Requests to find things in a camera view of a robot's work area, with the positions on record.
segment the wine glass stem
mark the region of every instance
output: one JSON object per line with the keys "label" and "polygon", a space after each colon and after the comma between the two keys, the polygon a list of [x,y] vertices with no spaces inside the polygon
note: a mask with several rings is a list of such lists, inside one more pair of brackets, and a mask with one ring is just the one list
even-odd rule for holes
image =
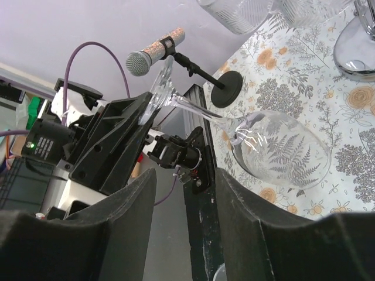
{"label": "wine glass stem", "polygon": [[214,123],[219,128],[224,130],[228,134],[229,138],[234,137],[236,127],[239,124],[239,121],[237,119],[225,118],[220,115],[217,115],[207,110],[206,108],[191,103],[187,98],[184,98],[176,92],[172,94],[170,105],[174,107],[183,108],[192,113],[198,114],[199,116]]}

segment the clear glass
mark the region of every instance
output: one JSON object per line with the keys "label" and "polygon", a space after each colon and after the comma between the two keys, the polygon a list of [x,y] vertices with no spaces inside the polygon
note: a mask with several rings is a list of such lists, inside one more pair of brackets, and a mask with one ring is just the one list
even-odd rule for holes
{"label": "clear glass", "polygon": [[225,263],[220,265],[220,267],[217,269],[212,281],[228,281]]}
{"label": "clear glass", "polygon": [[292,28],[316,25],[344,11],[353,0],[275,0],[279,10]]}
{"label": "clear glass", "polygon": [[156,78],[153,97],[139,124],[144,125],[162,106],[186,109],[209,120],[228,134],[234,157],[252,176],[267,183],[308,189],[320,183],[330,166],[328,147],[296,119],[277,111],[258,111],[225,118],[192,104],[171,82],[173,57]]}
{"label": "clear glass", "polygon": [[267,18],[273,0],[197,0],[198,4],[234,34],[255,31]]}

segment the floral tablecloth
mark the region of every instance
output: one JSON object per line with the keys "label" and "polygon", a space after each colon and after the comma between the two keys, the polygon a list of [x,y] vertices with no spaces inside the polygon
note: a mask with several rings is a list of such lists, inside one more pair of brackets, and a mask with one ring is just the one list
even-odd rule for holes
{"label": "floral tablecloth", "polygon": [[330,147],[332,164],[324,181],[308,190],[293,190],[251,177],[234,159],[226,134],[212,126],[218,167],[266,200],[313,220],[333,212],[375,210],[375,83],[350,81],[333,62],[335,41],[353,11],[351,6],[306,29],[289,29],[275,15],[214,75],[229,70],[243,75],[243,89],[234,103],[216,108],[210,99],[212,85],[204,85],[207,108],[217,114],[281,111]]}

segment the microphone grille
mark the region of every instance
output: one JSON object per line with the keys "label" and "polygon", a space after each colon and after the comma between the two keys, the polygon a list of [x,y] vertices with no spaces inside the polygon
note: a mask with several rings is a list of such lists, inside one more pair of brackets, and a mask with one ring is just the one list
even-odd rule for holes
{"label": "microphone grille", "polygon": [[126,67],[134,76],[143,76],[148,73],[151,66],[151,58],[145,52],[132,52],[126,62]]}

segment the green object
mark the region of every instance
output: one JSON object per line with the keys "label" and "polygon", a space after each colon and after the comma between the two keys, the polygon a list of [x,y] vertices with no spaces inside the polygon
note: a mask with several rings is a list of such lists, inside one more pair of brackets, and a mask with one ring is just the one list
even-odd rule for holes
{"label": "green object", "polygon": [[38,118],[38,106],[40,104],[40,98],[33,97],[29,105],[29,119],[26,129],[30,130],[34,125],[35,120]]}

